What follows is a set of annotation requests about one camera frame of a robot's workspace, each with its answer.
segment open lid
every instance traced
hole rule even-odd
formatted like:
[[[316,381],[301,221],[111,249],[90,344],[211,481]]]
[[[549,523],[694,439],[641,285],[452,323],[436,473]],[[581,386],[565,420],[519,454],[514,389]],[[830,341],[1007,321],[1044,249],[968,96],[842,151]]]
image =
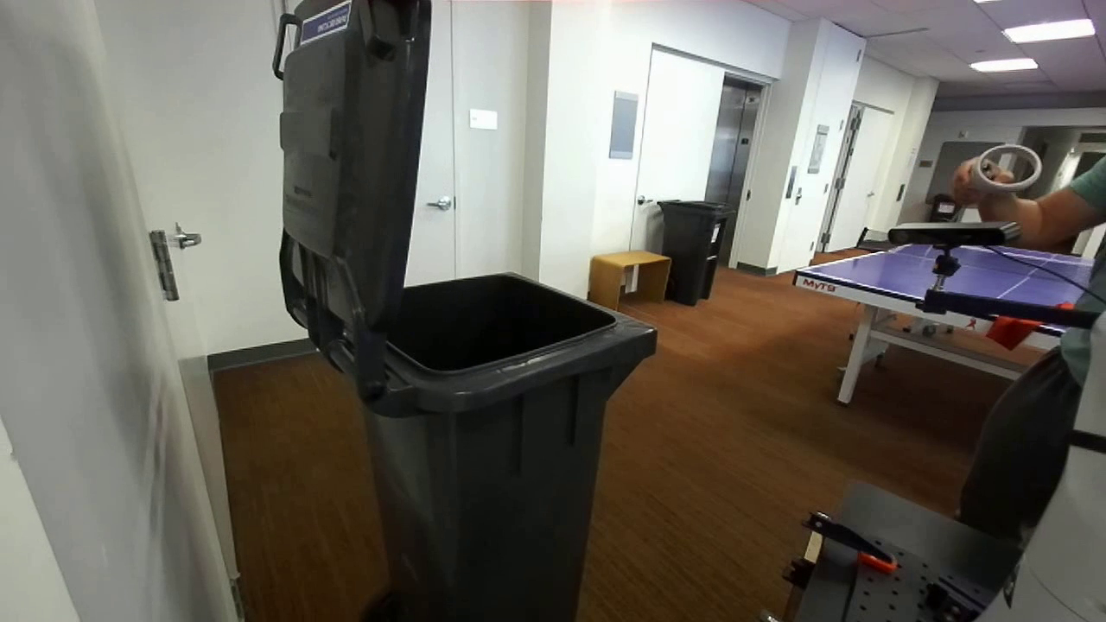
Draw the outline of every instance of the open lid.
[[[369,398],[404,285],[425,67],[429,0],[305,0],[279,18],[284,299]]]

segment ping pong table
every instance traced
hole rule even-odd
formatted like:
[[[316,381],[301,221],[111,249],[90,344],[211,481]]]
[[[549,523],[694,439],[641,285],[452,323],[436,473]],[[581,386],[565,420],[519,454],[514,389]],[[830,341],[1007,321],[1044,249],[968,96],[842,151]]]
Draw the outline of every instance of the ping pong table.
[[[1032,249],[999,252],[974,246],[954,249],[960,269],[948,276],[940,291],[1011,303],[1058,306],[1078,299],[1081,291],[1077,284],[1090,284],[1090,264],[1081,264],[1078,257]],[[929,246],[896,246],[885,252],[863,252],[794,273],[794,285],[853,299],[863,306],[838,389],[842,405],[853,399],[861,368],[892,344],[984,368],[1007,381],[1016,381],[1026,368],[1024,361],[964,350],[959,340],[952,340],[952,333],[984,335],[995,318],[920,306],[927,299],[927,291],[935,291],[938,284],[935,258],[938,249]],[[1051,350],[1058,335],[1058,323],[1037,323],[1026,344]]]

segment black trash bin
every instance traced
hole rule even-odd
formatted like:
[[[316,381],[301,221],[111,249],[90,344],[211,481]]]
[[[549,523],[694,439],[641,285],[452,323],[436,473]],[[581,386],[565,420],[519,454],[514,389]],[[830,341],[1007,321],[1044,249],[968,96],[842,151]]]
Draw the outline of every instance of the black trash bin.
[[[404,291],[429,0],[308,0],[292,30],[279,273],[366,399],[391,560],[369,619],[569,622],[604,399],[656,335],[521,276]]]
[[[700,303],[713,298],[731,209],[701,201],[656,201],[662,252],[671,257],[669,298]]]

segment small wooden box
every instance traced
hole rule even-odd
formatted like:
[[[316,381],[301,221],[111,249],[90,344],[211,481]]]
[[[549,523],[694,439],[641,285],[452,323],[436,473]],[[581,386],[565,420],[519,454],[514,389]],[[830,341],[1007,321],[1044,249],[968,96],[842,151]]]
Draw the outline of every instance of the small wooden box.
[[[638,269],[638,298],[641,299],[663,299],[671,258],[656,252],[604,252],[593,257],[593,281],[588,281],[588,299],[620,306],[624,303],[624,284]]]

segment ceiling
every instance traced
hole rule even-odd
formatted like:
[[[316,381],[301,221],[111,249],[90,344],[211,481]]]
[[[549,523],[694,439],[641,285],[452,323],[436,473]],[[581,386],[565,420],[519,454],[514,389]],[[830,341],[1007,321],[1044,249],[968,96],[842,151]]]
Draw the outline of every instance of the ceiling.
[[[1106,106],[1106,0],[746,0],[787,19],[838,19],[868,54],[940,79],[938,106]],[[1092,18],[1097,39],[1014,46],[1003,27]],[[1037,71],[968,63],[1033,54]]]

